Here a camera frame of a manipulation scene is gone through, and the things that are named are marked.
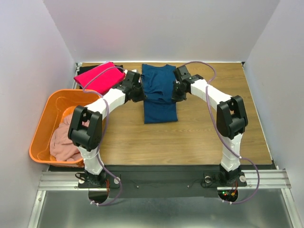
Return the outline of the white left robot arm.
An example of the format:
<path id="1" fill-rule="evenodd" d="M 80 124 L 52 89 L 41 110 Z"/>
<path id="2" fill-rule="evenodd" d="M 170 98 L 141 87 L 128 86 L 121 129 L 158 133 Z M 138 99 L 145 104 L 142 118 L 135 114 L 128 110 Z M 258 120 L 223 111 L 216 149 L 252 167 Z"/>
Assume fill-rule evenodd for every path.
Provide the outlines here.
<path id="1" fill-rule="evenodd" d="M 99 148 L 104 135 L 103 120 L 117 107 L 128 101 L 145 99 L 141 74 L 125 70 L 125 78 L 114 85 L 105 95 L 87 106 L 77 106 L 72 115 L 68 138 L 79 150 L 85 165 L 85 173 L 79 176 L 95 187 L 106 183 L 106 171 Z"/>

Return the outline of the blue t shirt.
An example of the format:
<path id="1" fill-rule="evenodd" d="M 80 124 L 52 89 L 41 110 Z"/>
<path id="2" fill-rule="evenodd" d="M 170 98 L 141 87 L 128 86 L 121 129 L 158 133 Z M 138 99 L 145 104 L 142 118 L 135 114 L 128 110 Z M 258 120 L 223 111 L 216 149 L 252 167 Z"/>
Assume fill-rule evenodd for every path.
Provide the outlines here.
<path id="1" fill-rule="evenodd" d="M 142 84 L 146 96 L 143 103 L 145 124 L 178 120 L 176 103 L 171 98 L 175 69 L 175 66 L 168 64 L 159 67 L 142 64 Z"/>

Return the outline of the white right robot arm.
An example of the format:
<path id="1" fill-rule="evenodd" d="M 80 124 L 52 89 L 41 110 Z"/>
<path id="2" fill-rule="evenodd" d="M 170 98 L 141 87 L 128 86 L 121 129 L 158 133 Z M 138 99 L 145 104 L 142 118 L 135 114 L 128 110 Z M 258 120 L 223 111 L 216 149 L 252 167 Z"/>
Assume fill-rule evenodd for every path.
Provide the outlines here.
<path id="1" fill-rule="evenodd" d="M 174 71 L 176 81 L 173 83 L 172 100 L 186 100 L 190 93 L 207 103 L 216 134 L 223 144 L 219 172 L 214 177 L 223 185 L 230 185 L 241 174 L 240 144 L 248 125 L 247 113 L 243 98 L 227 95 L 200 75 L 192 76 L 185 65 Z"/>

